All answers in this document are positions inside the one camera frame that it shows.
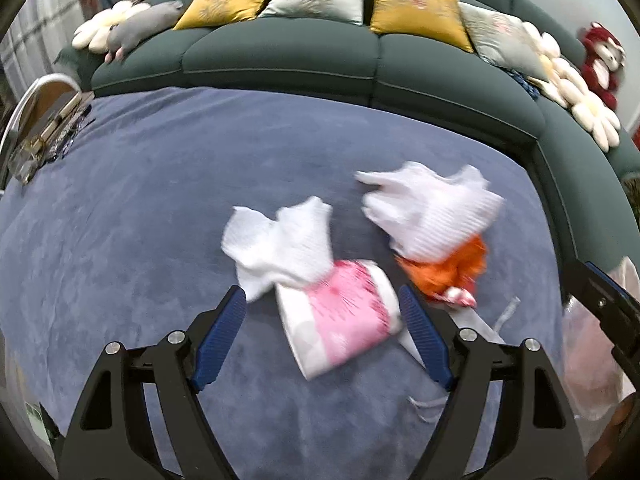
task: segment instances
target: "silver screw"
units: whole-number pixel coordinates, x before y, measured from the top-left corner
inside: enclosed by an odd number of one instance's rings
[[[524,342],[524,346],[527,347],[527,350],[531,350],[532,352],[537,352],[538,350],[540,350],[540,341],[530,337]]]
[[[478,332],[476,332],[471,328],[463,328],[460,331],[460,339],[462,339],[462,341],[469,341],[469,342],[475,341],[476,339],[478,339]]]
[[[113,341],[104,347],[104,351],[109,355],[117,354],[120,351],[120,343]]]
[[[172,345],[177,345],[178,343],[183,342],[184,341],[184,332],[182,332],[181,330],[176,330],[174,332],[171,332],[167,336],[167,341],[169,343],[171,343]]]

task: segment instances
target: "orange package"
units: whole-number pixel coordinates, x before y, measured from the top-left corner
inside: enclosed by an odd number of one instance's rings
[[[437,264],[412,262],[401,256],[396,256],[396,260],[423,294],[440,300],[450,288],[473,293],[476,277],[486,270],[485,254],[486,245],[476,235]]]

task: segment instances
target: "yellow pillow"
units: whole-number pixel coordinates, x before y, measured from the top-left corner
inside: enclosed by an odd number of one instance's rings
[[[371,26],[383,34],[415,34],[473,52],[458,0],[374,0]]]
[[[227,23],[252,20],[260,12],[264,0],[193,0],[174,30],[181,28],[217,27]]]

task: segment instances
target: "gray plush toy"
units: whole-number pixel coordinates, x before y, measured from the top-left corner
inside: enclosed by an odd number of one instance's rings
[[[124,59],[141,41],[173,27],[184,13],[183,8],[184,4],[181,1],[164,2],[142,10],[115,25],[107,37],[109,51],[104,57],[104,62],[110,63],[114,58]]]

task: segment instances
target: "orange plastic wrapper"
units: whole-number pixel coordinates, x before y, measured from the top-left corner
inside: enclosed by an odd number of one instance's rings
[[[476,278],[486,270],[486,245],[472,237],[437,264],[412,262],[396,256],[402,270],[428,298],[458,306],[476,307]]]

